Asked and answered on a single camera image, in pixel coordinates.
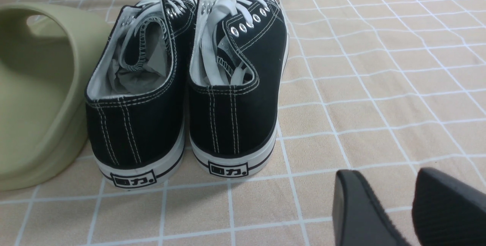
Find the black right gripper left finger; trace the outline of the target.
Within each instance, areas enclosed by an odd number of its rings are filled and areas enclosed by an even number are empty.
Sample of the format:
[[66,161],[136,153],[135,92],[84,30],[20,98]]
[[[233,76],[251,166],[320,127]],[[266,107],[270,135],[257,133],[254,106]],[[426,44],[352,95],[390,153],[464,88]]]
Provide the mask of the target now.
[[337,246],[409,246],[366,178],[357,170],[336,172],[333,229]]

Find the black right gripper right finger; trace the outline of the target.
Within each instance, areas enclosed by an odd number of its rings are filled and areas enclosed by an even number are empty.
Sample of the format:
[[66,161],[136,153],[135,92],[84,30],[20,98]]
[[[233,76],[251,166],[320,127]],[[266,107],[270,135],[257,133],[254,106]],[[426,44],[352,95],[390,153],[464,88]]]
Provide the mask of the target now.
[[412,222],[422,246],[484,246],[486,196],[440,170],[421,168]]

